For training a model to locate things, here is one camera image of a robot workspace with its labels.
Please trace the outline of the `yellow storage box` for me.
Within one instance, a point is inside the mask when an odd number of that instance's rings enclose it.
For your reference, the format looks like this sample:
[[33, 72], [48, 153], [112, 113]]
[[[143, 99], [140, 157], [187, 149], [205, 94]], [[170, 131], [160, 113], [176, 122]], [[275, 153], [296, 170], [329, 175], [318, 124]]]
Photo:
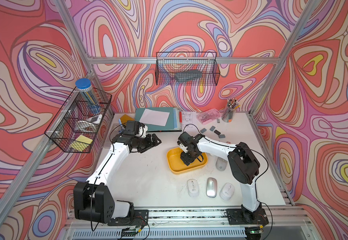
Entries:
[[174, 148], [167, 152], [167, 161], [172, 173], [179, 175], [187, 172], [191, 172], [197, 169], [203, 168], [208, 163], [208, 157], [206, 153], [202, 153], [202, 158], [199, 157], [190, 165], [185, 165], [180, 158], [180, 154], [183, 152], [180, 148]]

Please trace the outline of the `grey white mouse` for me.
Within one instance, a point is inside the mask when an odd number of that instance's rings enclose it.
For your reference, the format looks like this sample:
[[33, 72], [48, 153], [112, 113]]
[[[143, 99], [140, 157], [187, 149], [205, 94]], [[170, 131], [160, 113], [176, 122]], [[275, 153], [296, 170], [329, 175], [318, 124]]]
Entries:
[[219, 171], [224, 171], [227, 168], [228, 161], [223, 158], [217, 158], [216, 169]]

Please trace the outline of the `small white mouse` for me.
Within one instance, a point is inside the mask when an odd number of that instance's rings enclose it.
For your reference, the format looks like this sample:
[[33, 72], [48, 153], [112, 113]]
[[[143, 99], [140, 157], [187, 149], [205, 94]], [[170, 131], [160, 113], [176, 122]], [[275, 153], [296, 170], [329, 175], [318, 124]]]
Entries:
[[190, 179], [187, 181], [187, 190], [190, 197], [195, 198], [199, 196], [199, 185], [197, 180]]

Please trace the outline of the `silver grey mouse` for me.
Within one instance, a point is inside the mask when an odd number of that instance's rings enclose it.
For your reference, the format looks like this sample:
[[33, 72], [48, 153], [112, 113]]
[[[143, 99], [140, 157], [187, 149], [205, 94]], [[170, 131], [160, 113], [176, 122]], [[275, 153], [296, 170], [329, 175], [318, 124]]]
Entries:
[[208, 178], [206, 183], [206, 195], [209, 198], [215, 198], [217, 195], [217, 180], [215, 178]]

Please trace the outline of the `white mouse with logo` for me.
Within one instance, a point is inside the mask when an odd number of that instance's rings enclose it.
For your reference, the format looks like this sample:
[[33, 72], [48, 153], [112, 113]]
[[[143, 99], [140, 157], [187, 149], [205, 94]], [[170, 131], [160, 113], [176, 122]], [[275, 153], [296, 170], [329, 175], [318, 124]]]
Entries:
[[231, 183], [226, 183], [222, 187], [219, 195], [224, 201], [229, 201], [233, 197], [234, 193], [235, 193], [235, 186]]

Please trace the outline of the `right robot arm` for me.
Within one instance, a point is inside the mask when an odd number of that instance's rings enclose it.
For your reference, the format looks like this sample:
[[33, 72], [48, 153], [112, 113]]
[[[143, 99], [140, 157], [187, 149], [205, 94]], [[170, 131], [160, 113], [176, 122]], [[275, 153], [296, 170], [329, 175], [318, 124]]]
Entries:
[[193, 137], [184, 132], [178, 137], [177, 144], [182, 150], [180, 159], [187, 166], [198, 160], [202, 153], [228, 161], [233, 177], [240, 183], [243, 197], [237, 216], [227, 214], [229, 219], [263, 227], [269, 224], [256, 190], [256, 181], [261, 176], [259, 174], [260, 162], [246, 143], [227, 144], [214, 141], [203, 134]]

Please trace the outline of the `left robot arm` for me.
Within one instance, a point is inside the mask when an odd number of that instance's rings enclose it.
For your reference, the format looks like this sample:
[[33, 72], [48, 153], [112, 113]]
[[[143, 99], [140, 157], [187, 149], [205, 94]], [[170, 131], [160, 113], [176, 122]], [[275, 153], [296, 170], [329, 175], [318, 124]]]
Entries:
[[111, 220], [134, 217], [132, 202], [113, 198], [109, 189], [111, 180], [130, 154], [142, 154], [162, 141], [156, 134], [149, 134], [148, 126], [138, 121], [127, 121], [123, 127], [111, 140], [109, 152], [94, 173], [74, 187], [74, 212], [78, 220], [109, 224]]

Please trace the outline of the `pink plastic clip box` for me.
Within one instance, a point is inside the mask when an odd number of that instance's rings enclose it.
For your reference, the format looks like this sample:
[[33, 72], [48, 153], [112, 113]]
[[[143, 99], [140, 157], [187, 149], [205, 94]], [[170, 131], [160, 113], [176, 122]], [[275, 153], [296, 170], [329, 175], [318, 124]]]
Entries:
[[196, 116], [197, 120], [203, 125], [209, 124], [220, 117], [221, 113], [217, 109], [210, 109]]

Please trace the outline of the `printed instruction sheet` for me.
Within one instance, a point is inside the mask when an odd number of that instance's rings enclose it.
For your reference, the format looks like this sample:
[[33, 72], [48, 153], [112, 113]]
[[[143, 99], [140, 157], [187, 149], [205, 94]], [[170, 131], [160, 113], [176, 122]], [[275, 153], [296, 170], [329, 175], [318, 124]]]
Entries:
[[180, 112], [180, 120], [181, 120], [181, 127], [184, 129], [184, 127], [188, 124], [190, 126], [188, 128], [193, 128], [194, 119], [196, 118], [196, 112]]

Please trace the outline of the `white paper sheet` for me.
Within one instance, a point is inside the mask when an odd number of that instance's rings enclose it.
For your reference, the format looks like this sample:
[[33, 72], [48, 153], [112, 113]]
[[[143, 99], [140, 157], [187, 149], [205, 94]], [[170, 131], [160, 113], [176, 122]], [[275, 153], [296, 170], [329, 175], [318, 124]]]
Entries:
[[156, 125], [156, 126], [165, 126], [169, 119], [170, 113], [160, 112], [150, 109], [145, 109], [140, 122], [143, 124]]

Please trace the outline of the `white tape dispenser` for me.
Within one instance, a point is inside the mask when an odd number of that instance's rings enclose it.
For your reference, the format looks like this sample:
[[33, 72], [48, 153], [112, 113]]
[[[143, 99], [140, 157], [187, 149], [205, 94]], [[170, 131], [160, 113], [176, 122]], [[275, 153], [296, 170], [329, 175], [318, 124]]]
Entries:
[[75, 123], [74, 130], [81, 133], [94, 133], [97, 131], [102, 119], [103, 115], [99, 114], [86, 120], [79, 120]]

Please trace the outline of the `yellow sticky notes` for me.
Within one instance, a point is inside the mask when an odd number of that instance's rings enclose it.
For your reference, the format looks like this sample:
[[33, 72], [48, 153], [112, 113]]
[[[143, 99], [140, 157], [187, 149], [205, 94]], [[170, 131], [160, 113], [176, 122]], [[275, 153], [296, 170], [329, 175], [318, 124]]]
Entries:
[[85, 137], [84, 135], [80, 135], [70, 144], [70, 148], [76, 152], [85, 152], [87, 148], [89, 148], [92, 144], [93, 140]]

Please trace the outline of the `mesh pen cup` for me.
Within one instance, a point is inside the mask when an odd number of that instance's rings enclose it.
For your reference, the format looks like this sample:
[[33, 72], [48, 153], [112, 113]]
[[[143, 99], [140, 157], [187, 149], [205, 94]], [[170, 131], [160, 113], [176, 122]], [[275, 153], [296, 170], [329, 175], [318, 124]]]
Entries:
[[237, 99], [228, 99], [226, 108], [224, 109], [221, 119], [226, 123], [231, 122], [233, 119], [233, 115], [238, 108], [239, 108], [239, 103]]

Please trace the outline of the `dark eraser in basket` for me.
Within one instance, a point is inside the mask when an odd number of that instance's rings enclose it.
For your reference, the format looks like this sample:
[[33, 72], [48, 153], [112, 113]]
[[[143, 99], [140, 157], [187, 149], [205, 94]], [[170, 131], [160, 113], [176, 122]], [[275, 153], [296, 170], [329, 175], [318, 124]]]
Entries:
[[199, 70], [188, 70], [174, 74], [174, 79], [178, 83], [187, 83], [190, 81], [198, 80], [202, 78], [202, 72]]

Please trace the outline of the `blue lid pencil jar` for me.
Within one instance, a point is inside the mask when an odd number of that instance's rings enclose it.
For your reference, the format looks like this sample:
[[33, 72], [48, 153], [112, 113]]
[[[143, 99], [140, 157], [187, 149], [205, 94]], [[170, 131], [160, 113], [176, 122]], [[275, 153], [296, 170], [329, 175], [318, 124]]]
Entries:
[[75, 85], [83, 99], [87, 102], [91, 112], [94, 115], [99, 115], [101, 112], [101, 108], [99, 105], [99, 100], [92, 87], [91, 81], [87, 78], [81, 78], [76, 80]]

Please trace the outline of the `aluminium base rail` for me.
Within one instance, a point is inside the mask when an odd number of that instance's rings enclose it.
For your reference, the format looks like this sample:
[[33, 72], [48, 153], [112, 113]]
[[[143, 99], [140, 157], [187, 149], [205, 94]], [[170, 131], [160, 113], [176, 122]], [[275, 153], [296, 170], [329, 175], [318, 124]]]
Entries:
[[269, 223], [240, 224], [237, 208], [149, 208], [141, 220], [90, 224], [70, 214], [59, 240], [318, 240], [302, 207], [264, 207]]

